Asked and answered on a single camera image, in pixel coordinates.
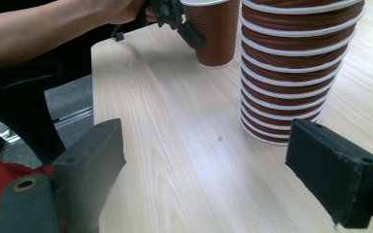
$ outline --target brown paper cup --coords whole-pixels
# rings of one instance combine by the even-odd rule
[[[195,50],[202,65],[219,67],[234,57],[239,6],[239,0],[201,7],[184,5],[186,19],[205,39]]]

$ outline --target human arm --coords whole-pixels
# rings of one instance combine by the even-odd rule
[[[58,0],[0,14],[0,68],[34,58],[95,27],[126,23],[137,16],[143,1]]]

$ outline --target stack of paper cups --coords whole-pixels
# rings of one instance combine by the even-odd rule
[[[363,0],[319,3],[242,0],[240,119],[262,142],[286,146],[294,118],[319,120],[364,14]]]

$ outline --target wooden table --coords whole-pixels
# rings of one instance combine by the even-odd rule
[[[285,165],[287,148],[242,128],[238,50],[227,68],[206,69],[175,31],[153,25],[95,45],[92,56],[95,123],[121,119],[127,160],[101,232],[335,231]],[[321,124],[373,153],[373,0]],[[373,220],[337,229],[373,232]]]

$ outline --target disposable coffee cup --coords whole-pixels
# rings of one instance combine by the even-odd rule
[[[195,49],[198,61],[207,67],[227,65],[235,53],[239,0],[182,0],[186,19],[205,39]]]

